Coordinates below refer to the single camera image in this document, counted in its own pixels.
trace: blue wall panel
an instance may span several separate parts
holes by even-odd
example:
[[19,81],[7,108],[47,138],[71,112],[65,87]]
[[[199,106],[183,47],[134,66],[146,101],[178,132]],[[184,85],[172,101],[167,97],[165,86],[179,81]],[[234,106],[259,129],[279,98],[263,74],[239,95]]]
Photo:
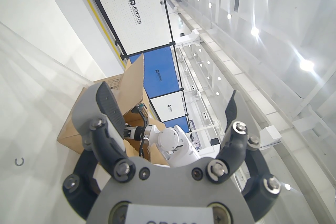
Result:
[[165,121],[164,124],[166,125],[167,128],[174,128],[175,125],[178,125],[185,133],[189,133],[188,121],[186,116]]
[[[140,55],[130,57],[133,63]],[[144,87],[149,98],[179,90],[170,47],[144,53]]]

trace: pegboard panel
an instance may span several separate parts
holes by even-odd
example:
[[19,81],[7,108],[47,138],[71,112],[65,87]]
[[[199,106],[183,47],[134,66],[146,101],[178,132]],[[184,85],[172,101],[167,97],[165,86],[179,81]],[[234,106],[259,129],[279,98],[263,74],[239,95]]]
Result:
[[160,0],[100,0],[127,54],[168,44]]
[[174,92],[161,97],[150,99],[161,121],[169,121],[185,116],[182,92]]

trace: recessed ceiling light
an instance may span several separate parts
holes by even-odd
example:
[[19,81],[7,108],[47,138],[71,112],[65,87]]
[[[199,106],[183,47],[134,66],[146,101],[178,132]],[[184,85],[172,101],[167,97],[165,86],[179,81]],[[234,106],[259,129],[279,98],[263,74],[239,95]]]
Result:
[[253,27],[253,28],[251,29],[251,34],[252,34],[253,36],[258,36],[258,34],[259,34],[259,29],[257,29],[256,27]]
[[300,68],[304,71],[309,71],[311,72],[314,68],[314,63],[311,62],[310,60],[305,60],[303,59],[301,62],[300,62]]

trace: open cardboard box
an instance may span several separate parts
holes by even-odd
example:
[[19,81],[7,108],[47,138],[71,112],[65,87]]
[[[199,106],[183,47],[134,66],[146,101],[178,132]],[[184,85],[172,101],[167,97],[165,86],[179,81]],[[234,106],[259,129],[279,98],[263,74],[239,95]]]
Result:
[[[116,92],[115,97],[119,109],[124,116],[125,122],[129,125],[142,126],[143,120],[139,114],[132,113],[131,110],[138,104],[144,103],[147,108],[150,107],[147,93],[144,90],[144,55],[142,54],[133,64],[127,62],[125,72],[121,75],[97,80],[94,83],[101,81],[107,82],[111,90]],[[86,88],[82,89],[76,102],[79,100]],[[144,115],[148,116],[148,111],[143,110]],[[72,124],[71,120],[72,110],[67,117],[57,141],[62,145],[81,154],[84,150],[82,145],[82,138]],[[162,131],[166,128],[165,124],[155,119],[149,118],[149,124],[156,125]],[[134,140],[124,140],[126,147],[126,154],[129,157],[138,156],[140,142]],[[168,165],[162,154],[155,145],[149,147],[144,144],[145,158],[154,164]]]

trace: yellow stripe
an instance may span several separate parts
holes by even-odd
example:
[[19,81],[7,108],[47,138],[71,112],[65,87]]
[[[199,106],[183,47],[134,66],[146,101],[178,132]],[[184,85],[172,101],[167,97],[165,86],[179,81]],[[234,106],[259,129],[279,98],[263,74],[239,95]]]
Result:
[[[118,51],[117,51],[116,47],[114,46],[114,43],[113,43],[113,41],[112,41],[110,35],[109,35],[108,32],[106,31],[106,28],[104,27],[102,21],[100,20],[100,18],[99,18],[99,16],[98,16],[98,14],[97,14],[97,12],[96,12],[96,10],[95,10],[93,4],[91,3],[90,0],[86,0],[86,1],[88,2],[88,4],[89,4],[91,10],[93,11],[93,14],[95,15],[95,17],[96,17],[96,19],[97,19],[99,25],[102,27],[102,29],[103,29],[103,31],[104,31],[106,37],[108,38],[108,40],[109,40],[111,46],[113,47],[113,50],[116,52],[117,57],[118,57],[119,60],[121,61],[121,64],[122,64],[122,65],[124,66],[124,68],[125,68],[126,65],[125,65],[124,61],[121,59],[120,55],[118,54]],[[149,109],[149,111],[150,111],[150,113],[152,114],[152,116],[156,119],[156,116],[155,116],[155,114],[153,113],[153,111],[152,111],[151,109]]]

